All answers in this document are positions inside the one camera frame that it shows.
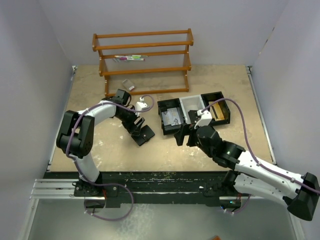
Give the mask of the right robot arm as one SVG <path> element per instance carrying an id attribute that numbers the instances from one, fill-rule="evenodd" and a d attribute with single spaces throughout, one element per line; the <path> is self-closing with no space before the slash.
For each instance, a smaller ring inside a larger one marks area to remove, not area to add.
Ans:
<path id="1" fill-rule="evenodd" d="M 249 150 L 223 140 L 209 125 L 183 124 L 174 134 L 181 146 L 188 136 L 187 146 L 198 147 L 216 164 L 229 169 L 222 183 L 228 196 L 237 192 L 277 202 L 297 218 L 311 221 L 320 198 L 318 178 L 307 172 L 294 173 L 256 157 Z"/>

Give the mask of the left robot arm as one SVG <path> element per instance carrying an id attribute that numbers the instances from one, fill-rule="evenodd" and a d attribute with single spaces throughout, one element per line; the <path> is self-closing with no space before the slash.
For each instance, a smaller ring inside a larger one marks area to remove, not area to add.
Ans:
<path id="1" fill-rule="evenodd" d="M 95 126 L 101 122 L 117 118 L 131 136 L 141 134 L 145 119 L 141 113 L 153 108 L 145 102 L 146 95 L 140 97 L 134 106 L 129 107 L 132 96 L 125 90 L 117 90 L 111 97 L 103 98 L 99 103 L 80 111 L 68 110 L 64 113 L 56 138 L 56 146 L 75 165 L 79 178 L 86 183 L 85 190 L 91 196 L 98 196 L 103 191 L 98 170 L 91 150 L 94 143 Z"/>

